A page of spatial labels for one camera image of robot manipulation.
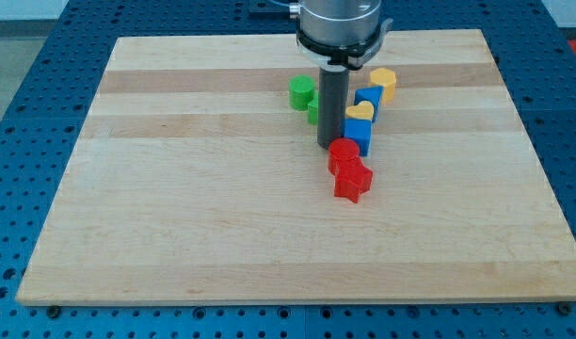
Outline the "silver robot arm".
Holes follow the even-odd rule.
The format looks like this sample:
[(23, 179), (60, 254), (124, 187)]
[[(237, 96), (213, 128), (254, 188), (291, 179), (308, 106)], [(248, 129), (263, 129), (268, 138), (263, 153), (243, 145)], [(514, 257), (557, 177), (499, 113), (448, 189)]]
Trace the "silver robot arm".
[(298, 31), (320, 44), (353, 45), (375, 34), (382, 7), (381, 0), (298, 0)]

